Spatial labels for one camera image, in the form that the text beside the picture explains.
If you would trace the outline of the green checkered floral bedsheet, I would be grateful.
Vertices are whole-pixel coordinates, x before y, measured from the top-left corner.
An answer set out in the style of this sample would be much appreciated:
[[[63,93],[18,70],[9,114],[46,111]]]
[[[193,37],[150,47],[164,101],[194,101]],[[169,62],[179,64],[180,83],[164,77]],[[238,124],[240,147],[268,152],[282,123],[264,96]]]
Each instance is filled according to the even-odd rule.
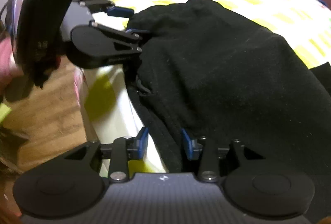
[[[189,0],[112,0],[133,8],[135,14],[153,6],[186,3]],[[314,69],[330,61],[330,10],[317,0],[212,0],[269,31],[282,36],[301,61]],[[97,14],[99,23],[129,30],[129,19],[108,18]],[[124,65],[94,70],[77,69],[77,98],[81,106],[86,137],[110,143],[124,135],[135,136],[146,126],[129,97]],[[149,171],[169,171],[149,135],[145,163]]]

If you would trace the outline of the black pants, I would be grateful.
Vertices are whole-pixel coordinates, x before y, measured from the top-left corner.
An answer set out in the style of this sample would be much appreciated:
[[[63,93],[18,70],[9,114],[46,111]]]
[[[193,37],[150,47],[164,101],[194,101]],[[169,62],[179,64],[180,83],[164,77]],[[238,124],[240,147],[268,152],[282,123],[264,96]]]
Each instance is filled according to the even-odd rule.
[[[309,69],[282,36],[212,0],[153,6],[127,27],[149,32],[125,83],[170,172],[183,167],[182,131],[239,139],[307,173],[308,218],[330,215],[329,64]]]

